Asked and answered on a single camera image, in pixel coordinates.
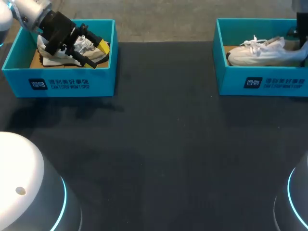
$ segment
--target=white sneaker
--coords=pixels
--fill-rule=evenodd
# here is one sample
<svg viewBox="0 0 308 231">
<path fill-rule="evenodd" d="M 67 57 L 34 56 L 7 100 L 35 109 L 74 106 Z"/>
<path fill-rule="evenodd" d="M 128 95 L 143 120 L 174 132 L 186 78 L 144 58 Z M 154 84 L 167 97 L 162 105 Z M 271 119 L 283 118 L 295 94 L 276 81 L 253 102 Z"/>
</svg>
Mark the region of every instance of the white sneaker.
<svg viewBox="0 0 308 231">
<path fill-rule="evenodd" d="M 308 56 L 308 41 L 299 48 L 299 41 L 275 37 L 270 40 L 245 41 L 227 53 L 233 66 L 282 66 L 301 62 Z"/>
<path fill-rule="evenodd" d="M 48 66 L 62 66 L 62 65 L 76 65 L 81 66 L 80 62 L 76 59 L 73 59 L 72 56 L 67 56 L 65 51 L 60 49 L 56 52 L 54 56 L 45 51 L 48 41 L 43 38 L 41 35 L 38 36 L 38 51 L 40 53 L 40 62 L 44 67 Z M 105 54 L 98 48 L 93 46 L 93 43 L 90 42 L 85 36 L 79 36 L 75 43 L 75 50 L 82 54 L 83 56 L 88 57 L 96 64 L 102 64 L 107 62 L 109 59 L 109 54 Z"/>
</svg>

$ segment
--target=glowing blue ring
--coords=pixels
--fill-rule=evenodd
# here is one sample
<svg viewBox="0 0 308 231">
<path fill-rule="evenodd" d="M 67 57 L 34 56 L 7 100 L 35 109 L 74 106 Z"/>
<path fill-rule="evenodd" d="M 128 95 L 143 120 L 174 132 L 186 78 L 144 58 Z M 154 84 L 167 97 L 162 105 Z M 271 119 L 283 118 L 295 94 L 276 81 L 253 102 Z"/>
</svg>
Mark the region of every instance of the glowing blue ring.
<svg viewBox="0 0 308 231">
<path fill-rule="evenodd" d="M 290 176 L 289 176 L 289 180 L 288 180 L 288 197 L 289 197 L 289 201 L 290 201 L 290 204 L 291 204 L 291 207 L 295 213 L 295 215 L 297 216 L 297 218 L 300 220 L 300 222 L 306 227 L 306 229 L 308 229 L 308 225 L 303 221 L 303 219 L 300 217 L 300 215 L 298 214 L 298 212 L 296 211 L 293 203 L 292 203 L 292 200 L 291 200 L 291 196 L 290 196 L 290 181 L 291 181 L 291 176 L 294 172 L 295 168 L 293 169 L 293 171 L 291 172 Z"/>
<path fill-rule="evenodd" d="M 52 229 L 50 231 L 54 231 L 57 228 L 57 226 L 60 223 L 60 220 L 61 220 L 61 218 L 63 216 L 64 210 L 65 210 L 65 206 L 66 206 L 66 197 L 67 197 L 66 196 L 66 186 L 65 186 L 65 183 L 64 183 L 64 180 L 62 179 L 62 177 L 61 177 L 61 180 L 62 180 L 63 186 L 64 186 L 64 202 L 63 202 L 61 213 L 60 213 L 56 223 L 53 225 L 53 227 L 52 227 Z"/>
</svg>

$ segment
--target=table surface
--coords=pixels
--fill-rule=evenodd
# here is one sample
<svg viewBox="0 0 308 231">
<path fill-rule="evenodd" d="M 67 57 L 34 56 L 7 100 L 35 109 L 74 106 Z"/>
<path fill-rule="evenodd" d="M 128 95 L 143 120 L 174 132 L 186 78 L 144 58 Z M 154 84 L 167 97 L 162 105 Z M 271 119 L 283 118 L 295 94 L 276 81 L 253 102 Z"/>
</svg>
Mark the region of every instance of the table surface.
<svg viewBox="0 0 308 231">
<path fill-rule="evenodd" d="M 17 99 L 0 76 L 1 130 L 51 161 L 84 230 L 274 231 L 275 193 L 307 150 L 307 100 L 219 96 L 211 42 L 119 48 L 113 98 Z"/>
</svg>

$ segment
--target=teal box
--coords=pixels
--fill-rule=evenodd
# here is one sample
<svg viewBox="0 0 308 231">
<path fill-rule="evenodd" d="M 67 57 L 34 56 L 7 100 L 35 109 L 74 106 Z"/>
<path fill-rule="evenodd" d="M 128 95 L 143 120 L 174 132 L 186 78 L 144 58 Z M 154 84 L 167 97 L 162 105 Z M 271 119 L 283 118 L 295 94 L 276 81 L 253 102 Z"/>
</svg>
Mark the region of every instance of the teal box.
<svg viewBox="0 0 308 231">
<path fill-rule="evenodd" d="M 213 56 L 220 95 L 308 96 L 307 67 L 228 66 L 224 46 L 244 40 L 286 37 L 293 19 L 217 19 Z"/>
<path fill-rule="evenodd" d="M 107 68 L 29 69 L 37 48 L 37 35 L 21 29 L 2 71 L 16 97 L 102 97 L 115 90 L 118 41 L 114 20 L 73 20 L 110 42 Z"/>
</svg>

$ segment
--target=printed logo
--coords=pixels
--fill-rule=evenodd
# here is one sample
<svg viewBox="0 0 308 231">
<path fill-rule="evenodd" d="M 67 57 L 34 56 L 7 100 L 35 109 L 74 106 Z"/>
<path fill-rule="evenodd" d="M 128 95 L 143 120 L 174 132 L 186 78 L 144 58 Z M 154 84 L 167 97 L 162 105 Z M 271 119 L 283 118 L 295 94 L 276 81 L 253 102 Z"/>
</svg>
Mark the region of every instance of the printed logo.
<svg viewBox="0 0 308 231">
<path fill-rule="evenodd" d="M 48 90 L 46 82 L 42 78 L 31 78 L 29 83 L 33 90 Z"/>
<path fill-rule="evenodd" d="M 262 77 L 248 77 L 244 88 L 258 89 L 261 85 Z"/>
</svg>

